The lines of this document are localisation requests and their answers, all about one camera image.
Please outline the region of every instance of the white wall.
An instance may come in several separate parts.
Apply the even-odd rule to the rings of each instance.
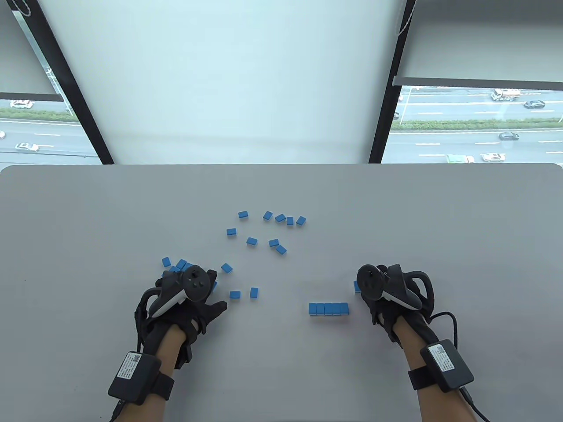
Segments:
[[[40,0],[115,161],[367,162],[400,0]]]

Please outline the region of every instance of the roller shade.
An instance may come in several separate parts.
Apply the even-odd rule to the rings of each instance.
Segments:
[[[417,0],[394,83],[563,89],[563,2]]]
[[[0,99],[63,101],[6,0],[0,0]]]

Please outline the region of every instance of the road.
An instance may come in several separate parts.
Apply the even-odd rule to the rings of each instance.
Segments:
[[[0,169],[12,164],[100,164],[96,151],[79,124],[0,119]],[[17,150],[22,142],[39,151]]]
[[[559,118],[563,115],[563,92],[523,91],[516,101],[491,100],[491,89],[450,89],[419,91],[403,88],[403,100],[396,111],[409,120],[471,120],[471,119],[526,119]],[[530,100],[545,101],[543,109],[529,110],[524,103]]]
[[[500,141],[500,132],[392,132],[383,162],[445,163],[447,154],[462,154],[483,163],[481,154],[503,152],[506,163],[563,164],[563,129],[521,130],[518,141]]]

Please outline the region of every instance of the sticker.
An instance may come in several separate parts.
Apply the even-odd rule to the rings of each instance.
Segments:
[[[450,357],[441,344],[435,344],[428,347],[428,351],[430,352],[442,372],[447,372],[455,369],[454,364],[450,360]]]
[[[129,352],[127,356],[125,356],[125,360],[121,364],[121,368],[119,368],[119,372],[117,372],[117,375],[115,377],[131,379],[140,358],[140,353]]]

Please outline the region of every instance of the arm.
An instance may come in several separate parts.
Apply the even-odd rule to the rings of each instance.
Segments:
[[[420,350],[426,343],[403,317],[397,319],[393,331],[399,337],[410,370],[425,365]],[[418,390],[418,403],[423,422],[476,422],[475,415],[459,391],[443,393],[436,384]]]
[[[197,323],[192,321],[197,330]],[[158,348],[156,357],[162,361],[160,372],[172,376],[180,347],[186,341],[186,334],[177,326],[172,325]],[[149,394],[141,405],[129,403],[125,406],[116,422],[162,422],[166,400],[156,394]]]

